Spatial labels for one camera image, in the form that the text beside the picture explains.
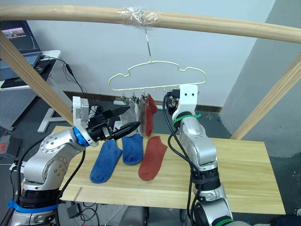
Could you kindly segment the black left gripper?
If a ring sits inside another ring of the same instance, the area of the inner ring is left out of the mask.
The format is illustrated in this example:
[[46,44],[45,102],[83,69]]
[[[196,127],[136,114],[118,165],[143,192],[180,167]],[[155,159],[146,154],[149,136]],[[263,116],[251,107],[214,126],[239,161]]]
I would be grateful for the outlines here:
[[87,132],[94,141],[103,141],[110,139],[120,139],[139,127],[141,121],[130,122],[113,132],[109,127],[107,120],[112,117],[118,117],[125,113],[130,106],[122,106],[115,109],[104,111],[103,113],[96,114],[88,121]]

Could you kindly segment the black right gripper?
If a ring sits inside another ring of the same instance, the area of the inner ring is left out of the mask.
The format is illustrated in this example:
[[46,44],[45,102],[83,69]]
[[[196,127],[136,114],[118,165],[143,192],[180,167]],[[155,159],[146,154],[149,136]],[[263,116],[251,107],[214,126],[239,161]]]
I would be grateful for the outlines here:
[[168,113],[174,113],[176,111],[178,107],[179,98],[180,98],[179,89],[173,89],[172,91],[167,92],[165,106]]

